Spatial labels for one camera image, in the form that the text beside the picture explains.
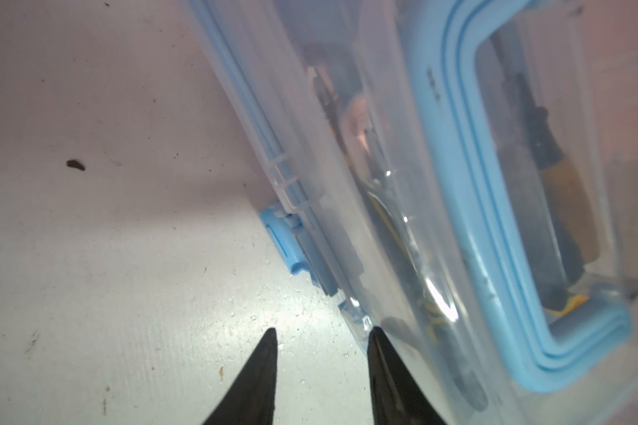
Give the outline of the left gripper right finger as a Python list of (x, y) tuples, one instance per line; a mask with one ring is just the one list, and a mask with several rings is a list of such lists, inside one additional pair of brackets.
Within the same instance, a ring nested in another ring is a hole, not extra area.
[(445, 425), (380, 327), (370, 331), (370, 397), (376, 425)]

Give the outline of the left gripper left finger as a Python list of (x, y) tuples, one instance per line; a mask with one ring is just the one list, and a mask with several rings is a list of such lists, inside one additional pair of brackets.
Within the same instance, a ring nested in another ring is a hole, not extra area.
[(274, 423), (277, 377), (278, 335), (269, 328), (203, 425)]

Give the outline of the small yellow handle screwdriver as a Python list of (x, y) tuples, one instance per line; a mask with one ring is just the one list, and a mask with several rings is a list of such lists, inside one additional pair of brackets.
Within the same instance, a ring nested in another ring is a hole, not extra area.
[(551, 130), (548, 109), (533, 95), (516, 30), (506, 26), (490, 41), (517, 143), (530, 156), (510, 169), (523, 174), (509, 184), (523, 246), (542, 307), (565, 315), (576, 304), (570, 288), (601, 254), (593, 208), (580, 172)]

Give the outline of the light blue plastic tool box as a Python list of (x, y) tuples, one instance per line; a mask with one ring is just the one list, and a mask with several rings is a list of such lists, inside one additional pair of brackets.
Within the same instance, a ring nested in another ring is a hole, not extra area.
[[(380, 327), (446, 424), (638, 424), (638, 1), (191, 1), (207, 58), (276, 202), (290, 272), (335, 300), (366, 352)], [(542, 307), (510, 169), (517, 143), (491, 35), (514, 28), (533, 95), (581, 174), (601, 254)], [(487, 393), (433, 357), (304, 66), (356, 62), (428, 289)]]

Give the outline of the large yellow black utility knife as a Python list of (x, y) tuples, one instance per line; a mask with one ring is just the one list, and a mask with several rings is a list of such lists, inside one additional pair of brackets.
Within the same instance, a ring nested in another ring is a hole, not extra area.
[(402, 286), (411, 299), (433, 357), (448, 371), (467, 404), (478, 412), (488, 398), (459, 345), (452, 320), (426, 285), (430, 277), (393, 188), (388, 165), (354, 57), (338, 44), (311, 42), (302, 49), (304, 66), (315, 71), (312, 84), (340, 150), (362, 195)]

